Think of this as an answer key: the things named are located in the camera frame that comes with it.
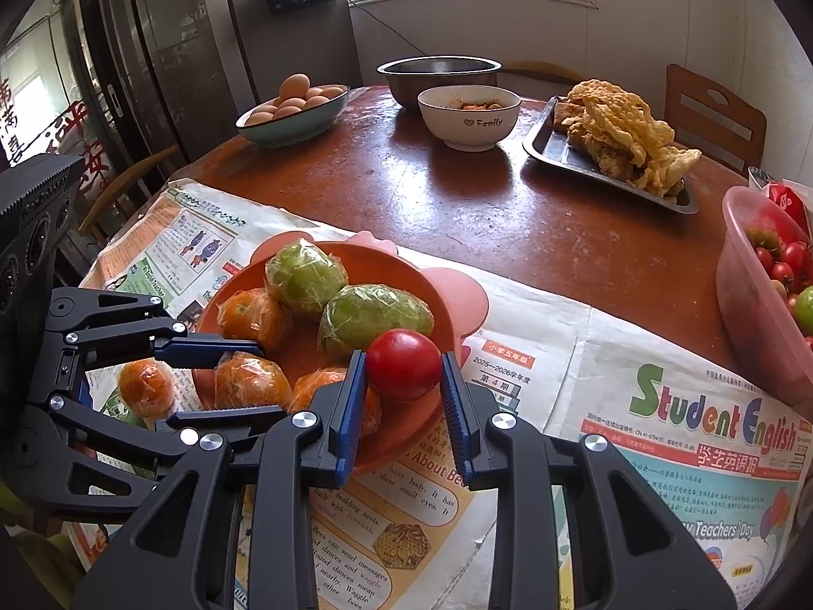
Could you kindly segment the green fruit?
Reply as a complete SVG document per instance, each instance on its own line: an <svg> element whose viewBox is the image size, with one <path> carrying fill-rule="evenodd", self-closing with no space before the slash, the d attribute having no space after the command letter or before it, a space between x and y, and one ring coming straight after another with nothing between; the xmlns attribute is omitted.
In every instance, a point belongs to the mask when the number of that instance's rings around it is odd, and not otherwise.
<svg viewBox="0 0 813 610"><path fill-rule="evenodd" d="M428 336L433 328L434 315L420 297L383 284L347 285L324 307L317 340L328 357L347 359L391 329Z"/></svg>
<svg viewBox="0 0 813 610"><path fill-rule="evenodd" d="M265 264L266 287L295 317L318 320L328 301L349 283L342 260L299 238Z"/></svg>

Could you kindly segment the refrigerator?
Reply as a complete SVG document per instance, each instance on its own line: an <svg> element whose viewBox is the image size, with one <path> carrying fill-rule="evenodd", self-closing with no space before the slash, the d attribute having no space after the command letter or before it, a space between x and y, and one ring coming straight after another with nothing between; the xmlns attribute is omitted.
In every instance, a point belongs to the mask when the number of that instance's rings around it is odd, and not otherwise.
<svg viewBox="0 0 813 610"><path fill-rule="evenodd" d="M127 146L192 161L232 138L285 77L361 83L347 0L273 15L266 0L92 0L116 74L102 81Z"/></svg>

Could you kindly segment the red tomato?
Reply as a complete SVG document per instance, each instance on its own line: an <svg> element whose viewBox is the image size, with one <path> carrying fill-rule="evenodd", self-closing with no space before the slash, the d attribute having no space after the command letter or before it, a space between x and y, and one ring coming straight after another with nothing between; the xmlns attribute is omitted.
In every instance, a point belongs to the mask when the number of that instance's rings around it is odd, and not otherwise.
<svg viewBox="0 0 813 610"><path fill-rule="evenodd" d="M366 350L366 376L382 397L398 402L420 400L443 376L443 357L424 334L391 329Z"/></svg>

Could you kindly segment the curved wooden chair back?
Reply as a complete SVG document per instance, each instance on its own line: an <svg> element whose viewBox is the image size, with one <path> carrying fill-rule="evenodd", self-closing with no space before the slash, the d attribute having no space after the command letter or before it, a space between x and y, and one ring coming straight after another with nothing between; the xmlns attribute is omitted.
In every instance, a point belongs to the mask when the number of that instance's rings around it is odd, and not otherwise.
<svg viewBox="0 0 813 610"><path fill-rule="evenodd" d="M528 77L528 79L550 81L550 83L575 85L583 80L583 77L575 70L565 68L565 66L553 64L552 62L540 62L540 60L519 60L518 62L505 62L502 66L503 72L515 74L515 76Z"/></svg>

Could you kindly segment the green tomato in basin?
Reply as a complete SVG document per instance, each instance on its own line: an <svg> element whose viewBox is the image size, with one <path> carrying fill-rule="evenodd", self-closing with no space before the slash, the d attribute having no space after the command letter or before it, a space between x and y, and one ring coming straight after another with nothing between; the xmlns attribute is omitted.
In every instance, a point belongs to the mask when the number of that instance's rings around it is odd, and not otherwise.
<svg viewBox="0 0 813 610"><path fill-rule="evenodd" d="M813 287L805 288L796 296L792 317L805 336L813 334Z"/></svg>

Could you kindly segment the white Family bowl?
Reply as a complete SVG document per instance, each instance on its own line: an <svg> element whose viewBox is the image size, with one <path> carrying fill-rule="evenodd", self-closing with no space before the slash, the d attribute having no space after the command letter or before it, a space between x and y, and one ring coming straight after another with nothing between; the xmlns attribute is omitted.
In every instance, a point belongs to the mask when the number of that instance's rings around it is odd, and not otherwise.
<svg viewBox="0 0 813 610"><path fill-rule="evenodd" d="M418 105L428 130L445 145L486 151L514 130L522 99L493 85L441 85L422 91Z"/></svg>

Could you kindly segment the wooden chair by wall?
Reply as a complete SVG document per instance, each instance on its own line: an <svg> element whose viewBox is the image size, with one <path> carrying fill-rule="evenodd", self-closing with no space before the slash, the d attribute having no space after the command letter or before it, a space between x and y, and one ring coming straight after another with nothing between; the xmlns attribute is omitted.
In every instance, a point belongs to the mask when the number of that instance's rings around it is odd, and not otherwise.
<svg viewBox="0 0 813 610"><path fill-rule="evenodd" d="M762 163L766 116L731 89L678 64L666 68L664 118L678 142L703 142L711 159L741 175Z"/></svg>

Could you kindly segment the fried dough pile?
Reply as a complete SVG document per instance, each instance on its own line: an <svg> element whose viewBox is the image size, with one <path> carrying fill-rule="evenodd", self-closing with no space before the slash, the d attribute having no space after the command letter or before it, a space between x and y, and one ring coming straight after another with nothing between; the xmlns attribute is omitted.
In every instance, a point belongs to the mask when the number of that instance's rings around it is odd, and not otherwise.
<svg viewBox="0 0 813 610"><path fill-rule="evenodd" d="M638 94L604 80L584 80L554 106L554 128L598 171L656 198L675 201L701 151L675 143Z"/></svg>

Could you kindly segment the pink plastic basin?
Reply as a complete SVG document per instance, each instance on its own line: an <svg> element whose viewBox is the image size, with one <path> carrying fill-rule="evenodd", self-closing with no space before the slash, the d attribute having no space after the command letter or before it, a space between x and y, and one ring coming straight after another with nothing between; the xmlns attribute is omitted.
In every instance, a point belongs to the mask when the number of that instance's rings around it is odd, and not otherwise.
<svg viewBox="0 0 813 610"><path fill-rule="evenodd" d="M780 206L749 188L729 189L722 215L716 298L743 375L809 417L811 351L754 252L757 242L805 241L807 235Z"/></svg>

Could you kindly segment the plastic bag with red pack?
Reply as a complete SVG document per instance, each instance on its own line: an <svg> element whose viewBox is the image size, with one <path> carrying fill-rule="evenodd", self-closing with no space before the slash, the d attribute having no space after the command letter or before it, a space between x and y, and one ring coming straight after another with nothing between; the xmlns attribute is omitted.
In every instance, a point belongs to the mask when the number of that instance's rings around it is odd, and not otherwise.
<svg viewBox="0 0 813 610"><path fill-rule="evenodd" d="M772 176L758 167L747 168L748 184L757 190L762 196L769 198L773 204L782 209L792 221L796 223L806 234L810 233L809 216L805 202L798 193L792 190L790 185L786 185L780 180L774 180Z"/></svg>

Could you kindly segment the teal bowl of eggs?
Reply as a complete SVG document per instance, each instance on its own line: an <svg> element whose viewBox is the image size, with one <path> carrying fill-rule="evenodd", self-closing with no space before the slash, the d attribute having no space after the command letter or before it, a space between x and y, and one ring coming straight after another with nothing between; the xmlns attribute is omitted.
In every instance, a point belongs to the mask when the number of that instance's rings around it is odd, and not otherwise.
<svg viewBox="0 0 813 610"><path fill-rule="evenodd" d="M306 73L290 74L269 101L237 118L237 132L265 147L284 147L327 132L349 102L345 84L316 84Z"/></svg>

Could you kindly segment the wooden chair at left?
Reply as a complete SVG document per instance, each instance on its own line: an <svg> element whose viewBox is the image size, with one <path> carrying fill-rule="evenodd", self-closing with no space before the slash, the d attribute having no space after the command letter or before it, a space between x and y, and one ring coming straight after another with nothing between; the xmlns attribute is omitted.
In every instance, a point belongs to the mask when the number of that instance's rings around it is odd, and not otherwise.
<svg viewBox="0 0 813 610"><path fill-rule="evenodd" d="M130 168L126 169L120 175L113 179L113 182L99 194L98 198L92 203L87 216L80 223L79 233L87 235L91 233L93 228L97 225L99 216L105 209L112 206L121 196L124 196L128 190L135 186L153 167L162 163L164 160L172 155L176 155L179 151L178 145L165 147L165 149L157 151L154 155L146 157L138 161Z"/></svg>

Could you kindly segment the orange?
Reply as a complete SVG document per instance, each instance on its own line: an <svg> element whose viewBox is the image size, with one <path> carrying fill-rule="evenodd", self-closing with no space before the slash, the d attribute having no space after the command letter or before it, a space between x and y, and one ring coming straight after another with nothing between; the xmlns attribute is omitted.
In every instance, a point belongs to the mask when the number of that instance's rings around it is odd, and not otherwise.
<svg viewBox="0 0 813 610"><path fill-rule="evenodd" d="M164 419L174 408L174 375L157 359L127 362L118 375L117 388L128 409L142 419Z"/></svg>
<svg viewBox="0 0 813 610"><path fill-rule="evenodd" d="M225 357L215 368L216 409L277 405L287 409L292 387L277 363L248 353Z"/></svg>
<svg viewBox="0 0 813 610"><path fill-rule="evenodd" d="M278 350L294 326L287 307L265 288L233 293L217 307L216 323L224 338L254 340L266 354Z"/></svg>
<svg viewBox="0 0 813 610"><path fill-rule="evenodd" d="M317 371L300 376L292 388L291 402L288 404L288 413L295 414L303 410L312 410L314 406L323 408L327 406L332 397L332 386L340 386L345 380L346 368L321 368ZM366 387L364 412L362 412L360 437L372 437L382 424L382 405L380 398L371 386Z"/></svg>

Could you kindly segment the stainless steel bowl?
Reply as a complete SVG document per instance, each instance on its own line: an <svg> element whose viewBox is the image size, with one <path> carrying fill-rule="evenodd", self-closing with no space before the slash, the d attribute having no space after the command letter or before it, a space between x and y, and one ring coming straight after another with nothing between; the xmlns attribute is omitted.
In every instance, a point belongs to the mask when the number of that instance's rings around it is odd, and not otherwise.
<svg viewBox="0 0 813 610"><path fill-rule="evenodd" d="M383 76L393 98L405 109L418 109L418 96L443 85L496 85L502 64L464 55L424 55L390 60L376 72Z"/></svg>

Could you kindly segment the orange plastic plate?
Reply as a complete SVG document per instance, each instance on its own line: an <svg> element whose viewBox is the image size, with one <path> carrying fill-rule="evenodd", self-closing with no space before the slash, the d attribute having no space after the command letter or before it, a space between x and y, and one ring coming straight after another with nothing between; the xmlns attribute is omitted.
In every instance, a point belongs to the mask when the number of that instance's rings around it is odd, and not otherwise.
<svg viewBox="0 0 813 610"><path fill-rule="evenodd" d="M354 235L316 241L300 231L263 244L208 303L197 328L258 344L255 358L230 358L194 372L208 409L278 402L310 408L299 380L368 357L364 419L354 470L404 453L443 413L438 383L445 353L484 324L488 299L460 272L443 288L393 248Z"/></svg>

